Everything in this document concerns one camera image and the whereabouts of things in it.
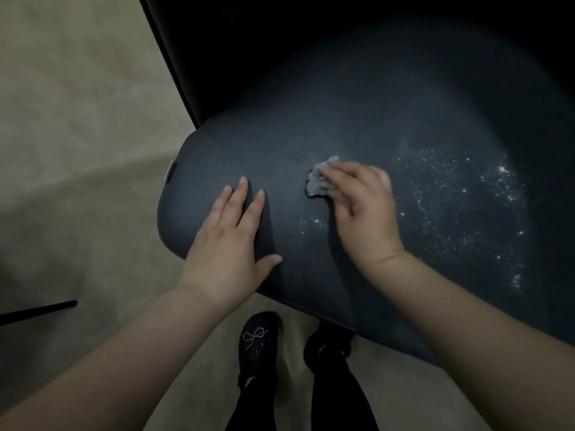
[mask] rhinestone bow decoration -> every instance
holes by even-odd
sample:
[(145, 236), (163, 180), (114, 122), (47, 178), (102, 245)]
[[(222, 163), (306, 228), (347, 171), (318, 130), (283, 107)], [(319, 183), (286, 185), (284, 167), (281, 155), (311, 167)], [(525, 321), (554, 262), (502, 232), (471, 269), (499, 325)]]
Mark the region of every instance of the rhinestone bow decoration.
[(251, 346), (254, 344), (254, 341), (256, 339), (263, 339), (263, 336), (267, 333), (267, 330), (261, 326), (258, 326), (254, 333), (250, 333), (249, 331), (246, 331), (245, 333), (243, 333), (241, 335), (241, 339), (244, 342), (249, 342), (248, 347), (246, 348), (246, 350), (248, 350), (249, 348), (251, 348)]

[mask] gray cloth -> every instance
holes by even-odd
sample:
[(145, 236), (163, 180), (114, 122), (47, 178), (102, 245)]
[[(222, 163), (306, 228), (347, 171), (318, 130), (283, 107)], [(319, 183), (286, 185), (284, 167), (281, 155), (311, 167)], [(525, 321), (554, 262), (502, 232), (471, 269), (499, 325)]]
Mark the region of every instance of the gray cloth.
[(308, 182), (305, 184), (305, 193), (307, 196), (327, 196), (328, 190), (335, 189), (335, 186), (331, 184), (319, 170), (337, 161), (339, 161), (339, 157), (332, 156), (325, 162), (313, 166), (312, 171), (308, 175)]

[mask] forearm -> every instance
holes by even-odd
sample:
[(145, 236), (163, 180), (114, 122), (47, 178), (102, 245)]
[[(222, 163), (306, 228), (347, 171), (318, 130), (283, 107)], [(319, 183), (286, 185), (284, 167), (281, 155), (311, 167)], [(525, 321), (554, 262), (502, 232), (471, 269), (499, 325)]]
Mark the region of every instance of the forearm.
[(511, 318), (410, 254), (370, 281), (422, 333), (493, 427), (575, 429), (575, 349)]
[(0, 429), (137, 430), (184, 365), (225, 317), (184, 289), (0, 419)]

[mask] finger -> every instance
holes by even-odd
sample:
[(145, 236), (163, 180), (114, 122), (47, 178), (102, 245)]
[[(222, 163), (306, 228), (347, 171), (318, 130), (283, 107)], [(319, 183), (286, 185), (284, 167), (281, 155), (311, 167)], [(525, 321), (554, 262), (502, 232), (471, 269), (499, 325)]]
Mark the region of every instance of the finger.
[(267, 278), (274, 266), (282, 263), (283, 260), (284, 258), (279, 254), (270, 254), (256, 262), (255, 272), (258, 286)]
[(329, 190), (327, 195), (334, 200), (334, 213), (338, 221), (345, 221), (353, 216), (351, 203), (338, 190)]
[(341, 190), (341, 193), (347, 196), (352, 203), (358, 202), (360, 195), (365, 190), (365, 186), (361, 181), (339, 169), (320, 168), (319, 171), (329, 181), (334, 183), (334, 185)]
[(226, 186), (222, 193), (217, 197), (216, 202), (212, 206), (212, 210), (206, 217), (204, 223), (202, 224), (202, 229), (209, 230), (218, 225), (221, 218), (221, 213), (223, 212), (226, 204), (228, 203), (229, 197), (232, 194), (232, 187)]
[(377, 173), (375, 173), (369, 166), (362, 163), (335, 162), (330, 166), (357, 178), (357, 180), (361, 181), (363, 184), (365, 184), (365, 186), (371, 189), (377, 189), (381, 185)]
[(240, 178), (237, 189), (229, 197), (224, 211), (221, 214), (220, 225), (224, 227), (235, 227), (240, 221), (241, 210), (248, 195), (248, 179), (246, 177)]
[(255, 235), (255, 232), (258, 231), (259, 220), (262, 217), (263, 206), (265, 203), (266, 193), (263, 190), (260, 190), (241, 217), (240, 224), (238, 224), (237, 227)]
[(376, 166), (370, 166), (370, 168), (377, 174), (377, 178), (381, 181), (381, 184), (384, 185), (384, 188), (392, 192), (392, 180), (389, 178), (389, 174)]

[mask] hand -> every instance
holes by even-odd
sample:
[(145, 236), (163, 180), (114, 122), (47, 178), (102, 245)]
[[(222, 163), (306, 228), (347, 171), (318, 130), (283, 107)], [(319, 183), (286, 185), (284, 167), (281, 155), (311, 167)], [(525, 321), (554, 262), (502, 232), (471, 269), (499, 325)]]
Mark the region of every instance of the hand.
[(404, 253), (389, 175), (357, 162), (333, 163), (320, 172), (339, 188), (329, 195), (343, 248), (369, 279), (382, 262)]
[(255, 262), (254, 237), (266, 195), (260, 190), (242, 216), (247, 192), (245, 177), (233, 194), (230, 186), (224, 188), (196, 234), (178, 283), (206, 297), (225, 316), (248, 299), (283, 260), (270, 254)]

